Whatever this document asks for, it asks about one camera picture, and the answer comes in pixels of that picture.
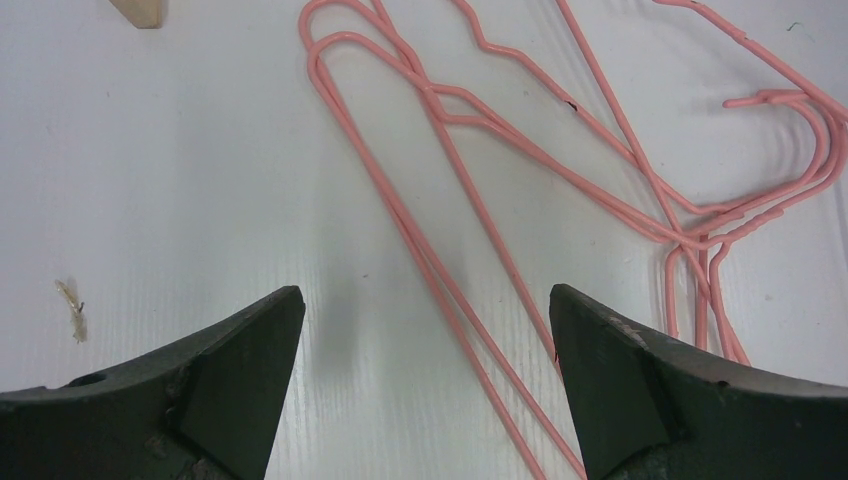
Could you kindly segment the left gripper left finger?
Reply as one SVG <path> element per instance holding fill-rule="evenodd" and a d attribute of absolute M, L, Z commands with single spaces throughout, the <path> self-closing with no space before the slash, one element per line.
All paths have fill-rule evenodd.
<path fill-rule="evenodd" d="M 5 479 L 261 479 L 305 303 L 286 286 L 58 388 L 1 396 Z"/>

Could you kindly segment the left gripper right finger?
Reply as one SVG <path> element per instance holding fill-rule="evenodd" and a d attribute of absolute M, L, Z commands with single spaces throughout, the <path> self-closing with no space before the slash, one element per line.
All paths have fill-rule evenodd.
<path fill-rule="evenodd" d="M 592 479 L 843 479 L 847 391 L 744 366 L 558 284 L 550 325 Z"/>

